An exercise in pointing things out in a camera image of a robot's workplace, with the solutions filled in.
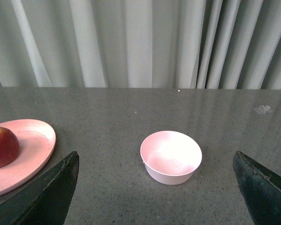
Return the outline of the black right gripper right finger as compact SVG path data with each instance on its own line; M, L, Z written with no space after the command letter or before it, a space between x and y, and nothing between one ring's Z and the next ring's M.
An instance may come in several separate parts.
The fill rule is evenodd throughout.
M240 151L233 169L254 224L281 225L281 176Z

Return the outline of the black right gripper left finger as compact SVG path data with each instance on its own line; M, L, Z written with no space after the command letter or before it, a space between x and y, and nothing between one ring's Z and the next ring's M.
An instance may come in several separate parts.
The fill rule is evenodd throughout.
M0 205L0 225L64 224L78 173L79 155L73 151Z

